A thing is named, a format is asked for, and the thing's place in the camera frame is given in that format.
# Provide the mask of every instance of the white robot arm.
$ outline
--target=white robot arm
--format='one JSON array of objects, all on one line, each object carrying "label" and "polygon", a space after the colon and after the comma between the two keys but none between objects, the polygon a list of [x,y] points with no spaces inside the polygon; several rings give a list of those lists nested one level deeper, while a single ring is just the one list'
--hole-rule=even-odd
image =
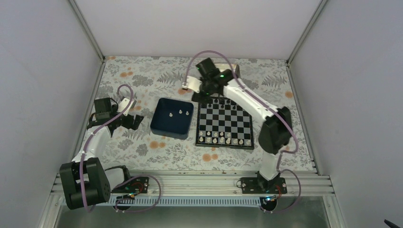
[{"label": "white robot arm", "polygon": [[[261,127],[259,144],[265,151],[262,157],[262,166],[258,172],[258,183],[264,191],[272,187],[276,178],[279,178],[277,162],[280,157],[278,150],[288,144],[291,133],[283,123],[273,114],[276,112],[291,127],[291,114],[288,108],[278,108],[264,101],[260,96],[252,92],[239,78],[234,78],[231,70],[220,71],[210,58],[196,65],[200,74],[200,80],[187,76],[183,89],[194,91],[192,100],[195,102],[207,102],[210,95],[218,93],[240,105],[256,120]],[[264,101],[264,107],[257,100]]]}]

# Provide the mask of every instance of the white wall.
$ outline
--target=white wall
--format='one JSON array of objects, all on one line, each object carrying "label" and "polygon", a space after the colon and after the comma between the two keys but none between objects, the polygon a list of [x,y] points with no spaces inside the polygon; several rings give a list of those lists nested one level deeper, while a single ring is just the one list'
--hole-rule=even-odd
[{"label": "white wall", "polygon": [[331,0],[292,62],[348,227],[403,227],[403,1]]},{"label": "white wall", "polygon": [[288,59],[320,0],[77,0],[105,55]]},{"label": "white wall", "polygon": [[99,66],[66,0],[0,3],[0,227],[38,225]]}]

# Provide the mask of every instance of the blue bin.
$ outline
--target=blue bin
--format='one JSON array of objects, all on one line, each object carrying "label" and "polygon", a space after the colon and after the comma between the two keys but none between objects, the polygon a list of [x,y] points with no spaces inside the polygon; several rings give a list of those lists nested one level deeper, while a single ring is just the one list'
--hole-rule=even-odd
[{"label": "blue bin", "polygon": [[175,139],[186,139],[192,122],[193,104],[168,98],[160,98],[150,124],[151,132],[156,135]]}]

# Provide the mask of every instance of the floral tablecloth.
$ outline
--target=floral tablecloth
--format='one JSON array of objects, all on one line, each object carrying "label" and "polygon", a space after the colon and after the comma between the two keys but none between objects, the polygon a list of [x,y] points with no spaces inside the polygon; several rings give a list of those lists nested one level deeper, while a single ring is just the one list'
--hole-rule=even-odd
[{"label": "floral tablecloth", "polygon": [[[198,58],[194,65],[203,60]],[[117,88],[129,84],[135,92],[137,104],[130,114],[144,116],[139,129],[127,130],[119,127],[106,146],[101,157],[104,168],[124,164],[133,170],[178,170],[178,171],[257,171],[261,164],[263,150],[257,138],[259,126],[253,125],[254,150],[230,148],[196,147],[197,103],[189,137],[178,140],[154,135],[150,130],[158,99],[168,97],[190,101],[192,93],[181,90],[181,79],[190,61],[188,57],[118,57],[107,58],[104,74],[97,92],[97,98],[112,97],[118,100]],[[213,58],[215,63],[224,63]],[[310,171],[312,165],[307,151],[304,133],[297,113],[297,107],[289,84],[284,60],[271,59],[230,59],[240,66],[242,80],[250,89],[270,103],[287,106],[292,112],[293,128],[298,137],[300,149],[295,155],[285,154],[282,168],[294,171]],[[189,75],[199,76],[195,68]],[[122,95],[129,92],[122,89]],[[287,146],[295,148],[293,140]]]}]

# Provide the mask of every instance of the wire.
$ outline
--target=wire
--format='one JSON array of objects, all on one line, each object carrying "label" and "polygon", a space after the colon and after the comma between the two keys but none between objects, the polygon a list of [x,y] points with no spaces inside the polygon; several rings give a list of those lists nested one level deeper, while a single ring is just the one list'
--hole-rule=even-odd
[{"label": "wire", "polygon": [[182,79],[184,83],[187,82],[187,76],[188,76],[188,74],[189,74],[189,70],[190,70],[190,67],[191,67],[193,61],[194,61],[199,55],[204,54],[204,53],[214,53],[214,54],[219,55],[220,57],[222,57],[222,58],[228,63],[228,65],[230,66],[230,69],[231,69],[231,72],[232,72],[232,76],[234,77],[234,79],[235,79],[235,81],[237,82],[237,84],[242,88],[242,90],[243,90],[245,93],[247,93],[250,97],[252,97],[256,102],[260,103],[263,107],[265,107],[267,110],[271,111],[271,112],[284,124],[284,126],[285,126],[285,127],[287,128],[287,130],[290,132],[292,138],[293,138],[294,141],[295,141],[295,150],[294,150],[294,151],[287,151],[287,150],[282,150],[282,151],[280,151],[280,155],[279,155],[279,157],[278,157],[278,161],[277,161],[277,165],[276,165],[276,170],[277,170],[279,173],[283,173],[283,172],[285,172],[285,171],[289,171],[289,172],[291,172],[291,173],[295,176],[295,178],[296,178],[297,181],[298,181],[299,194],[298,194],[297,199],[295,200],[295,202],[294,202],[291,206],[289,206],[289,207],[286,208],[286,209],[277,211],[276,213],[280,213],[280,212],[286,211],[286,210],[288,210],[288,209],[294,207],[294,206],[299,202],[299,200],[300,200],[300,196],[301,196],[301,182],[299,181],[299,178],[297,177],[297,175],[296,175],[293,171],[291,171],[291,170],[289,170],[289,169],[284,169],[284,170],[280,171],[280,168],[279,168],[279,167],[280,167],[280,162],[281,162],[281,158],[282,158],[282,155],[283,155],[282,153],[295,154],[295,153],[298,151],[298,149],[299,149],[299,143],[298,143],[297,136],[294,134],[294,132],[292,131],[292,129],[291,129],[291,127],[288,125],[288,123],[287,123],[276,111],[274,111],[273,109],[271,109],[264,101],[261,101],[260,99],[258,99],[252,92],[250,92],[248,89],[246,89],[246,87],[244,87],[244,86],[242,85],[242,83],[241,83],[241,82],[239,81],[239,79],[238,79],[237,74],[236,74],[235,71],[234,71],[234,68],[233,68],[232,65],[231,65],[231,62],[230,62],[223,54],[221,54],[220,52],[212,51],[212,50],[206,50],[206,51],[201,51],[201,52],[197,53],[197,54],[190,60],[190,63],[188,64],[188,67],[187,67],[187,69],[186,69],[186,74],[183,76],[183,79]]},{"label": "wire", "polygon": [[195,58],[197,58],[199,55],[204,54],[204,53],[214,53],[216,55],[219,55],[220,57],[222,57],[230,66],[231,72],[232,72],[232,76],[234,77],[235,81],[237,82],[237,84],[242,88],[242,90],[244,90],[245,93],[247,93],[250,97],[252,97],[256,102],[260,103],[263,107],[265,107],[266,109],[268,109],[269,111],[271,111],[283,124],[284,126],[287,128],[287,130],[290,132],[291,136],[293,137],[294,141],[295,141],[295,150],[294,151],[287,151],[287,150],[282,150],[281,152],[284,153],[290,153],[290,154],[295,154],[298,151],[299,148],[299,144],[298,144],[298,140],[297,137],[295,136],[294,132],[292,131],[291,127],[287,124],[287,122],[273,109],[271,109],[264,101],[261,101],[260,99],[258,99],[253,93],[251,93],[248,89],[246,89],[246,87],[244,87],[242,85],[242,83],[239,81],[237,74],[234,72],[234,68],[231,65],[231,62],[220,52],[217,51],[212,51],[212,50],[206,50],[206,51],[201,51],[199,53],[197,53],[191,60],[190,63],[188,64],[188,67],[186,69],[186,74],[183,76],[183,81],[186,83],[187,82],[187,75],[190,71],[190,67],[193,63],[193,61],[195,60]]},{"label": "wire", "polygon": [[119,104],[113,99],[113,98],[109,98],[109,99],[111,99],[113,102],[115,102],[115,104],[117,105],[117,106],[119,106]]},{"label": "wire", "polygon": [[157,201],[155,201],[155,203],[154,203],[153,205],[151,205],[151,206],[149,206],[149,207],[147,207],[147,208],[145,208],[145,209],[124,211],[124,210],[120,210],[120,209],[117,208],[117,205],[118,205],[121,201],[127,200],[127,199],[123,199],[123,198],[122,198],[122,199],[117,200],[116,203],[115,203],[116,212],[119,212],[119,211],[120,211],[120,212],[123,212],[123,213],[145,212],[145,211],[148,211],[148,210],[153,209],[153,208],[158,204],[158,202],[160,201],[161,195],[162,195],[161,184],[160,184],[160,182],[159,182],[154,176],[149,175],[149,174],[141,174],[141,175],[138,175],[138,176],[134,176],[134,177],[130,178],[129,180],[127,180],[127,181],[125,181],[125,182],[123,182],[123,183],[121,183],[121,184],[116,185],[116,186],[114,187],[114,189],[115,189],[115,188],[119,188],[119,187],[121,187],[121,186],[123,186],[123,185],[125,185],[125,184],[127,184],[127,183],[129,183],[129,182],[131,182],[132,180],[134,180],[134,179],[136,179],[136,178],[139,178],[139,177],[150,177],[150,178],[153,178],[155,182],[157,182],[158,188],[159,188],[159,190],[160,190],[159,193],[158,193]]},{"label": "wire", "polygon": [[[298,176],[293,171],[291,171],[289,169],[283,169],[280,173],[284,173],[285,171],[291,172],[295,176],[297,181],[298,181],[299,192],[298,192],[297,199],[289,207],[287,207],[287,208],[285,208],[283,210],[270,211],[270,214],[279,214],[279,213],[282,213],[284,211],[290,210],[291,208],[295,207],[301,201],[301,182],[299,181]],[[263,211],[263,213],[266,213],[266,210],[262,206],[260,206],[260,209]]]},{"label": "wire", "polygon": [[140,194],[143,191],[144,185],[140,182],[136,182],[136,183],[131,184],[131,186],[134,186],[135,184],[140,186],[140,188],[139,188],[139,194]]},{"label": "wire", "polygon": [[278,199],[280,199],[280,197],[281,197],[281,195],[283,195],[283,193],[281,193],[281,188],[278,185],[276,185],[276,188],[278,190]]},{"label": "wire", "polygon": [[119,94],[120,92],[120,88],[122,88],[123,86],[127,87],[130,90],[130,101],[127,104],[127,106],[123,109],[122,112],[120,112],[118,115],[116,115],[115,117],[113,117],[112,119],[108,120],[106,123],[104,123],[103,125],[99,126],[98,128],[96,128],[92,134],[88,137],[86,143],[84,144],[84,148],[83,148],[83,153],[81,155],[81,159],[80,159],[80,168],[79,168],[79,174],[80,174],[80,187],[81,187],[81,196],[83,198],[83,205],[85,210],[90,213],[91,211],[94,210],[95,205],[92,206],[91,209],[88,208],[88,204],[87,204],[87,198],[86,198],[86,188],[85,188],[85,184],[84,184],[84,170],[83,170],[83,166],[84,166],[84,158],[86,157],[86,153],[87,153],[87,148],[89,146],[89,143],[91,141],[91,139],[94,137],[94,135],[101,130],[101,128],[107,126],[108,124],[110,124],[111,122],[113,122],[115,119],[119,118],[129,107],[130,104],[133,101],[133,89],[128,85],[128,84],[122,84],[117,88],[117,93]]}]

